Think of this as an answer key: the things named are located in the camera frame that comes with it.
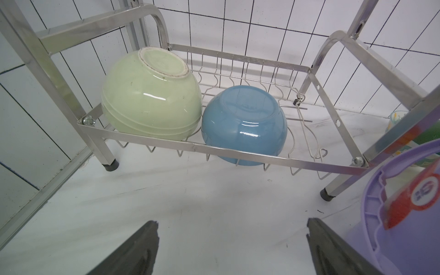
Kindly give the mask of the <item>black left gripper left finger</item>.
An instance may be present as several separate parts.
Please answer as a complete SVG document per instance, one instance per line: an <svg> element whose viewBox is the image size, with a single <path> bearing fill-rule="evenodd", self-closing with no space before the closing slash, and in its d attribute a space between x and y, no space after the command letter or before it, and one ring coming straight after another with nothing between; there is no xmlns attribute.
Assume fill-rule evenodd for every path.
<svg viewBox="0 0 440 275"><path fill-rule="evenodd" d="M157 221L146 222L89 274L151 275L159 249L158 227Z"/></svg>

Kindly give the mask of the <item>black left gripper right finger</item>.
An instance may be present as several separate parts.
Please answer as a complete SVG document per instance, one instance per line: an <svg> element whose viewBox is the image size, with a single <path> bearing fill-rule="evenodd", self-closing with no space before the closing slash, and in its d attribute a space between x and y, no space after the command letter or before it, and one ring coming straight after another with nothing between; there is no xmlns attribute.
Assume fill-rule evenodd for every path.
<svg viewBox="0 0 440 275"><path fill-rule="evenodd" d="M307 241L318 275L380 275L381 272L361 256L319 218L307 222Z"/></svg>

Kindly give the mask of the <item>purple plastic bucket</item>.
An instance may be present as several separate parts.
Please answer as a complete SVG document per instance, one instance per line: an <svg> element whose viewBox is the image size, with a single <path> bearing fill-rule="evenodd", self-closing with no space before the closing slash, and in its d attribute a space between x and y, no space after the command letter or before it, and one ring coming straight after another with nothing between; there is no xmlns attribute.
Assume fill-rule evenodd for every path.
<svg viewBox="0 0 440 275"><path fill-rule="evenodd" d="M366 185L360 222L344 237L384 275L437 275L440 272L440 162L405 180L392 196L390 179L440 151L433 140L381 166Z"/></svg>

